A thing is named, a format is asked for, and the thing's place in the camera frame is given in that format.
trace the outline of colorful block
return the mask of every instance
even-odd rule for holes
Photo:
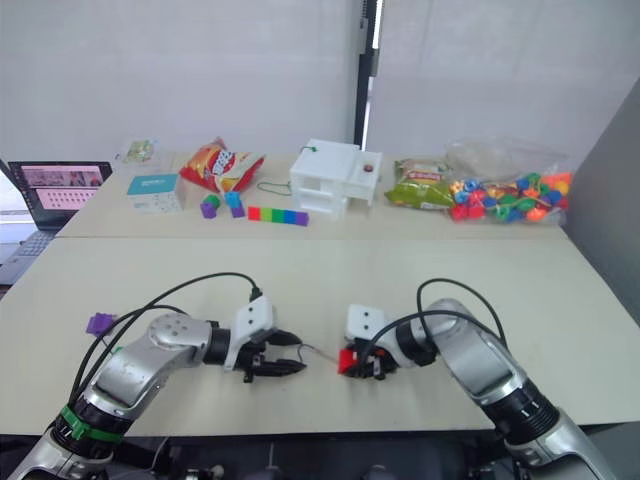
[[[260,220],[263,222],[271,222],[272,221],[272,208],[262,207],[260,209]]]
[[[309,214],[307,212],[296,212],[294,210],[280,210],[268,207],[248,207],[249,220],[272,223],[288,223],[306,227],[309,225]]]
[[[240,201],[240,195],[238,192],[227,192],[224,194],[224,201],[229,205],[229,208],[237,208],[242,206]]]
[[[249,207],[248,213],[249,220],[260,221],[260,207]]]
[[[271,221],[273,223],[284,223],[284,210],[274,208],[271,211]]]
[[[309,225],[309,214],[307,212],[295,212],[296,213],[296,225],[306,227]]]
[[[244,207],[240,205],[239,207],[231,208],[231,216],[233,218],[241,218],[244,217]]]
[[[220,199],[216,197],[214,194],[208,195],[207,198],[205,198],[202,201],[202,203],[204,202],[210,203],[211,205],[213,205],[214,208],[220,207]]]
[[[214,207],[213,204],[209,202],[202,202],[200,204],[200,211],[202,212],[202,216],[204,218],[215,218],[216,216],[216,207]]]
[[[284,211],[284,223],[288,223],[290,225],[295,225],[296,223],[296,212],[293,210],[285,210]]]

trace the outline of white plastic toy house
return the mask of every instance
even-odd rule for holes
[[[344,215],[349,200],[373,203],[382,154],[357,145],[311,139],[289,170],[294,208]]]

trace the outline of purple cube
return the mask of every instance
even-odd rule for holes
[[[97,337],[109,328],[116,318],[117,315],[112,315],[110,313],[96,313],[89,319],[85,332]]]
[[[210,202],[202,202],[200,204],[200,211],[204,218],[215,218],[216,216],[216,207]]]
[[[231,209],[231,215],[233,216],[233,218],[244,217],[244,207],[242,206],[242,204],[239,207],[233,207]]]
[[[309,214],[307,212],[296,212],[296,225],[301,227],[309,225]]]

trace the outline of snack bag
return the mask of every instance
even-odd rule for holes
[[[227,150],[220,137],[200,147],[182,167],[180,175],[214,192],[239,192],[264,162],[264,155]]]
[[[451,168],[440,157],[395,162],[396,184],[385,192],[394,205],[427,210],[453,207],[446,177]]]

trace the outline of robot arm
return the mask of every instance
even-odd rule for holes
[[[428,310],[471,316],[453,299],[439,300]],[[573,456],[583,462],[576,468],[586,465],[591,478],[615,480],[615,474],[593,443],[540,393],[497,337],[454,315],[431,315],[425,317],[425,321],[431,340],[451,373],[502,433],[513,457],[528,467],[537,468]],[[376,343],[372,358],[359,369],[358,352],[388,323],[380,310],[360,305],[350,307],[347,339],[352,343],[348,353],[341,355],[346,358],[341,373],[382,380],[386,373],[399,367],[423,364],[425,349],[422,347],[429,347],[431,340],[425,335],[420,320],[415,318],[383,335]]]
[[[97,478],[129,427],[178,369],[221,365],[225,371],[244,370],[248,383],[254,376],[285,376],[305,368],[294,360],[267,361],[267,343],[301,340],[275,328],[265,296],[240,309],[231,329],[178,313],[156,318],[145,335],[109,359],[73,405],[65,405],[9,480],[34,471],[69,480]]]

